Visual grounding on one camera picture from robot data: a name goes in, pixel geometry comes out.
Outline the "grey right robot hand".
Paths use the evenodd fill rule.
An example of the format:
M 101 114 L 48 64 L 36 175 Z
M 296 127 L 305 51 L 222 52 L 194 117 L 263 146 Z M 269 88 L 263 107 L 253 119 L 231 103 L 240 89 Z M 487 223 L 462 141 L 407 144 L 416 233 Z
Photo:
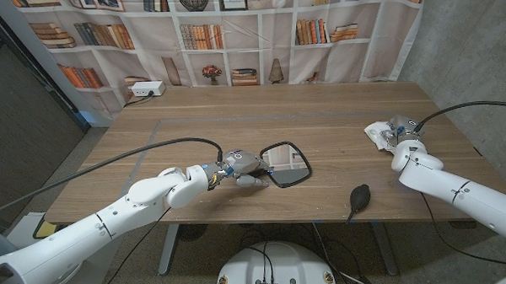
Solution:
M 420 141 L 422 132 L 416 132 L 418 122 L 404 115 L 397 115 L 387 122 L 387 129 L 381 132 L 381 136 L 387 141 L 387 148 L 395 150 L 402 141 Z

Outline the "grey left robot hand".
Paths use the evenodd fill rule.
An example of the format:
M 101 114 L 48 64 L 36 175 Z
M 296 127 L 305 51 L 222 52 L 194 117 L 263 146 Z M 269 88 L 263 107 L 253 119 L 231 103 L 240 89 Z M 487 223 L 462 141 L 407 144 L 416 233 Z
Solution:
M 222 168 L 240 187 L 269 186 L 267 181 L 252 175 L 255 171 L 260 170 L 264 174 L 271 170 L 269 164 L 254 153 L 241 149 L 229 151 L 223 155 Z

